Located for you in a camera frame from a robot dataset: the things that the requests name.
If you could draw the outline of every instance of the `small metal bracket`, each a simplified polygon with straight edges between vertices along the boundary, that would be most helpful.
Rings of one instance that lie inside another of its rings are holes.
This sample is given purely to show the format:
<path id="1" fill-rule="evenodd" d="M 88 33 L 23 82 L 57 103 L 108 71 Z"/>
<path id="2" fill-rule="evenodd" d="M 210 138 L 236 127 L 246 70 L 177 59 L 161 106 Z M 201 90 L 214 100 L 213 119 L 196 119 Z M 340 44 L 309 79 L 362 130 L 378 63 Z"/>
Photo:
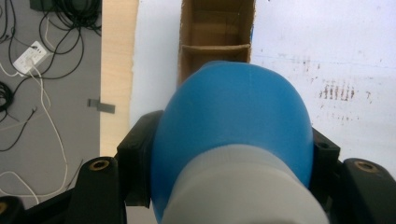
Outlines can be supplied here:
<path id="1" fill-rule="evenodd" d="M 114 114 L 116 112 L 115 105 L 103 104 L 99 100 L 88 99 L 89 107 L 96 107 L 97 111 Z"/>

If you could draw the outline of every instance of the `black cable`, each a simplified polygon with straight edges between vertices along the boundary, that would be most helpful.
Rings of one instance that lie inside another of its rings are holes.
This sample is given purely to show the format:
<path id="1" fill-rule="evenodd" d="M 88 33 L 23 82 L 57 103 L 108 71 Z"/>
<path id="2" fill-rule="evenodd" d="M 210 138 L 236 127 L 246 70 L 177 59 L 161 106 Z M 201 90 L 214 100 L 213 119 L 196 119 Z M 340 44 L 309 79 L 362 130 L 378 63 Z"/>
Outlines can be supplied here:
<path id="1" fill-rule="evenodd" d="M 14 27 L 11 28 L 11 33 L 14 33 L 14 29 L 15 29 Z M 36 46 L 30 46 L 28 44 L 25 44 L 25 43 L 21 42 L 16 36 L 13 36 L 12 38 L 14 38 L 18 43 L 24 45 L 25 47 L 32 48 L 32 49 L 37 49 Z"/>
<path id="2" fill-rule="evenodd" d="M 7 117 L 7 111 L 4 113 L 4 116 L 0 119 L 0 123 Z"/>
<path id="3" fill-rule="evenodd" d="M 83 8 L 76 8 L 73 0 L 52 0 L 60 21 L 68 28 L 85 27 L 99 30 L 96 22 L 99 18 L 100 0 L 86 0 Z"/>
<path id="4" fill-rule="evenodd" d="M 14 64 L 13 64 L 13 62 L 12 62 L 12 59 L 11 59 L 11 46 L 12 46 L 12 41 L 14 40 L 14 39 L 16 39 L 15 38 L 15 34 L 16 34 L 16 30 L 17 30 L 17 18 L 16 18 L 16 14 L 15 14 L 15 8 L 14 8 L 14 4 L 12 3 L 12 1 L 11 0 L 9 0 L 9 4 L 10 4 L 10 6 L 11 6 L 11 11 L 12 11 L 12 20 L 13 20 L 13 26 L 11 27 L 11 37 L 8 37 L 6 40 L 9 40 L 9 44 L 8 44 L 8 61 L 9 61 L 9 63 L 12 65 L 12 67 L 17 71 L 17 72 L 19 72 L 19 73 L 21 73 L 21 74 L 23 74 L 23 72 L 21 72 L 20 70 L 18 70 L 15 66 L 14 66 Z"/>
<path id="5" fill-rule="evenodd" d="M 4 30 L 3 33 L 0 35 L 0 44 L 3 43 L 8 36 L 6 36 L 7 28 L 8 28 L 8 14 L 7 14 L 7 0 L 4 1 L 4 16 L 5 16 L 5 22 L 4 22 Z"/>
<path id="6" fill-rule="evenodd" d="M 6 111 L 14 100 L 14 94 L 6 83 L 0 81 L 0 112 Z"/>
<path id="7" fill-rule="evenodd" d="M 57 2 L 57 3 L 55 3 L 55 4 L 53 4 L 53 5 L 59 5 L 59 2 L 62 2 L 62 1 L 64 1 L 64 2 L 66 2 L 67 4 L 69 4 L 68 5 L 68 7 L 70 7 L 71 5 L 70 4 L 72 4 L 72 2 L 70 2 L 70 0 L 69 1 L 67 1 L 67 0 L 53 0 L 53 1 L 55 1 L 55 2 Z M 89 10 L 88 10 L 88 12 L 90 12 L 91 14 L 94 14 L 95 16 L 96 16 L 96 18 L 95 17 L 92 17 L 93 19 L 92 19 L 92 21 L 96 21 L 97 19 L 98 19 L 98 15 L 99 15 L 99 13 L 98 13 L 98 11 L 99 11 L 99 7 L 100 7 L 100 5 L 101 5 L 101 1 L 100 0 L 95 0 L 95 1 L 93 1 L 94 2 L 94 4 L 92 4 L 90 7 L 89 7 Z M 11 46 L 12 46 L 12 40 L 15 38 L 15 34 L 16 34 L 16 26 L 17 26 L 17 22 L 16 22 L 16 17 L 15 17 L 15 8 L 14 8 L 14 6 L 13 6 L 13 4 L 12 4 L 12 1 L 10 1 L 10 5 L 11 5 L 11 10 L 12 10 L 12 15 L 13 15 L 13 21 L 14 21 L 14 26 L 12 27 L 12 29 L 11 29 L 11 37 L 9 38 L 9 45 L 8 45 L 8 60 L 9 60 L 9 62 L 12 64 L 12 59 L 11 59 Z M 62 7 L 61 8 L 52 8 L 51 10 L 55 10 L 55 11 L 57 11 L 57 12 L 59 12 L 60 10 L 62 10 Z M 77 10 L 76 9 L 73 9 L 73 7 L 70 7 L 70 10 L 71 11 L 74 11 L 74 12 L 76 12 Z M 40 40 L 41 40 L 41 42 L 44 44 L 44 46 L 49 50 L 49 51 L 51 51 L 50 50 L 50 48 L 46 45 L 46 41 L 44 41 L 44 38 L 43 38 L 43 35 L 41 34 L 41 26 L 42 26 L 42 23 L 43 23 L 43 20 L 45 19 L 45 18 L 47 18 L 47 16 L 48 16 L 48 14 L 50 13 L 49 11 L 48 12 L 43 12 L 44 13 L 44 16 L 43 16 L 43 18 L 41 19 L 41 21 L 40 21 L 40 25 L 39 25 L 39 36 L 40 36 Z M 81 25 L 87 25 L 88 27 L 84 27 L 84 28 L 87 28 L 87 29 L 90 29 L 90 30 L 94 30 L 96 33 L 98 32 L 98 31 L 100 31 L 101 30 L 101 25 L 100 26 L 96 26 L 94 23 L 84 23 L 84 22 L 78 22 L 78 24 L 81 24 Z M 82 35 L 81 35 L 81 28 L 83 28 L 83 26 L 76 26 L 76 25 L 71 25 L 70 27 L 68 27 L 68 29 L 62 29 L 62 28 L 60 28 L 60 27 L 58 27 L 58 26 L 56 26 L 58 29 L 61 29 L 61 30 L 64 30 L 64 31 L 66 31 L 66 34 L 64 35 L 64 37 L 58 42 L 58 44 L 56 45 L 56 48 L 55 48 L 55 50 L 53 50 L 52 51 L 52 57 L 51 57 L 51 60 L 50 60 L 50 62 L 49 62 L 49 65 L 48 65 L 48 67 L 43 71 L 43 72 L 41 72 L 41 76 L 39 76 L 39 75 L 34 75 L 34 77 L 35 78 L 42 78 L 42 79 L 60 79 L 60 78 L 64 78 L 64 77 L 67 77 L 67 76 L 69 76 L 69 75 L 71 75 L 73 72 L 75 72 L 77 69 L 78 69 L 78 67 L 79 67 L 79 65 L 81 64 L 81 62 L 82 62 L 82 59 L 83 59 L 83 56 L 84 56 L 84 52 L 85 52 L 85 45 L 84 45 L 84 40 L 83 40 L 83 38 L 82 38 Z M 68 49 L 67 51 L 64 51 L 64 52 L 59 52 L 58 51 L 58 48 L 61 46 L 61 44 L 64 42 L 64 40 L 68 37 L 68 35 L 70 34 L 70 32 L 73 30 L 73 29 L 77 29 L 78 30 L 78 38 L 77 38 L 77 40 L 76 40 L 76 42 L 74 43 L 74 45 L 70 48 L 70 49 Z M 77 45 L 77 43 L 79 42 L 79 40 L 81 40 L 81 54 L 80 54 L 80 57 L 79 57 L 79 59 L 78 59 L 78 63 L 76 64 L 76 66 L 73 68 L 73 69 L 71 69 L 69 72 L 67 72 L 67 73 L 65 73 L 65 74 L 63 74 L 63 75 L 60 75 L 60 76 L 57 76 L 57 77 L 44 77 L 43 75 L 44 74 L 46 74 L 49 70 L 50 70 L 50 68 L 51 68 L 51 66 L 52 66 L 52 64 L 53 64 L 53 62 L 54 62 L 54 60 L 55 60 L 55 55 L 57 55 L 57 54 L 66 54 L 66 53 L 68 53 L 68 52 L 70 52 L 71 50 L 73 50 L 75 47 L 76 47 L 76 45 Z M 13 95 L 15 95 L 16 94 L 16 92 L 18 91 L 18 89 L 20 88 L 20 86 L 26 81 L 26 80 L 28 80 L 28 79 L 30 79 L 30 78 L 32 78 L 32 77 L 26 77 L 26 78 L 24 78 L 18 85 L 17 85 L 17 87 L 16 87 L 16 89 L 15 89 L 15 91 L 13 92 Z"/>
<path id="8" fill-rule="evenodd" d="M 66 185 L 66 190 L 69 190 L 70 186 L 73 184 L 74 179 L 76 178 L 79 170 L 81 169 L 82 163 L 84 162 L 84 160 L 81 160 L 81 162 L 79 163 L 79 166 L 76 170 L 76 172 L 74 173 L 72 179 L 70 180 L 70 183 L 68 185 Z"/>
<path id="9" fill-rule="evenodd" d="M 29 120 L 32 118 L 32 116 L 33 116 L 33 114 L 34 114 L 35 112 L 36 112 L 36 108 L 32 110 L 32 113 L 30 114 L 29 118 L 24 122 L 24 124 L 23 124 L 23 126 L 22 126 L 22 128 L 21 128 L 20 134 L 18 134 L 18 137 L 17 137 L 17 139 L 14 141 L 14 143 L 13 143 L 10 147 L 8 147 L 8 148 L 0 149 L 0 152 L 9 151 L 10 149 L 12 149 L 12 148 L 18 143 L 18 141 L 20 140 L 20 138 L 21 138 L 21 136 L 22 136 L 22 133 L 23 133 L 23 131 L 24 131 L 26 125 L 27 125 L 27 123 L 28 123 Z"/>

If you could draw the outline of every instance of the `white power adapter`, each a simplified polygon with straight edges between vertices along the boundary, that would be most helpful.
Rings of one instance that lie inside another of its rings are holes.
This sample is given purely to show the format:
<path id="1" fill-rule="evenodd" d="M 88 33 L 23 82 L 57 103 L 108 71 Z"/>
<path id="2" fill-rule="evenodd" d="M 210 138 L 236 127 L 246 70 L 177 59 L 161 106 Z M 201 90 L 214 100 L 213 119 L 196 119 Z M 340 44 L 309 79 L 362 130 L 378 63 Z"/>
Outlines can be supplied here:
<path id="1" fill-rule="evenodd" d="M 14 63 L 19 72 L 27 74 L 33 66 L 38 67 L 50 54 L 35 41 Z"/>

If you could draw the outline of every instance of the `cardboard box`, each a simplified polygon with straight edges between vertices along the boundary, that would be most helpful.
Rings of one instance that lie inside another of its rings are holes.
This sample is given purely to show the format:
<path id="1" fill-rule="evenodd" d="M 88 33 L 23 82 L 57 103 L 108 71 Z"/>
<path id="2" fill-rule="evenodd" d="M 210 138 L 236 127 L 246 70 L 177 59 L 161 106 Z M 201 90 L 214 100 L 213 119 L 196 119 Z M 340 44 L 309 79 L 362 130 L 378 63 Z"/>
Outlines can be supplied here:
<path id="1" fill-rule="evenodd" d="M 254 0 L 183 0 L 178 84 L 203 64 L 248 62 Z"/>

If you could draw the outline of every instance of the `gray floor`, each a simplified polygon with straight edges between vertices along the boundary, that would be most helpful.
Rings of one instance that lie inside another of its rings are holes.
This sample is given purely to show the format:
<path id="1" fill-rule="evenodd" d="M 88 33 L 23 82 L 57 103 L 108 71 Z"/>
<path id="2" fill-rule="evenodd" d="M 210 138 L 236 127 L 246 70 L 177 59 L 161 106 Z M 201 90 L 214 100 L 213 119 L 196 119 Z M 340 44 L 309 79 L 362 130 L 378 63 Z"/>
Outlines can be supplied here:
<path id="1" fill-rule="evenodd" d="M 29 1 L 12 1 L 17 16 L 16 37 L 23 43 L 31 45 L 39 40 L 38 24 L 43 17 L 42 12 L 29 8 Z M 54 14 L 50 19 L 57 22 Z M 0 31 L 3 31 L 5 13 L 0 17 Z M 57 43 L 64 36 L 64 32 L 49 26 L 48 39 Z M 101 37 L 95 32 L 82 30 L 85 44 L 84 57 L 78 69 L 68 77 L 58 80 L 45 80 L 45 90 L 49 95 L 51 106 L 49 113 L 64 144 L 64 151 L 68 161 L 68 175 L 66 184 L 70 183 L 81 161 L 85 162 L 99 156 L 99 112 L 88 107 L 89 99 L 98 99 L 100 96 L 100 58 Z M 73 32 L 65 40 L 65 46 L 70 47 L 76 40 L 77 33 Z M 0 45 L 0 63 L 9 73 L 14 73 L 8 61 L 8 43 Z M 21 43 L 13 41 L 11 58 L 14 62 L 27 49 Z M 81 45 L 65 54 L 57 56 L 46 77 L 57 77 L 70 71 L 78 62 Z M 44 61 L 38 68 L 43 71 L 50 62 Z M 0 81 L 14 90 L 21 77 L 7 77 L 0 71 Z M 47 194 L 57 190 L 63 183 L 65 163 L 61 147 L 53 130 L 49 118 L 44 113 L 40 103 L 40 88 L 30 79 L 24 82 L 17 94 L 14 103 L 8 110 L 14 118 L 8 117 L 0 123 L 0 148 L 10 146 L 17 138 L 21 125 L 7 128 L 25 121 L 33 108 L 36 112 L 32 120 L 26 125 L 21 139 L 7 152 L 0 152 L 0 175 L 6 171 L 17 173 L 36 194 Z M 13 175 L 0 176 L 0 189 L 13 194 L 29 194 L 28 189 Z M 26 207 L 35 205 L 35 199 L 23 198 Z"/>

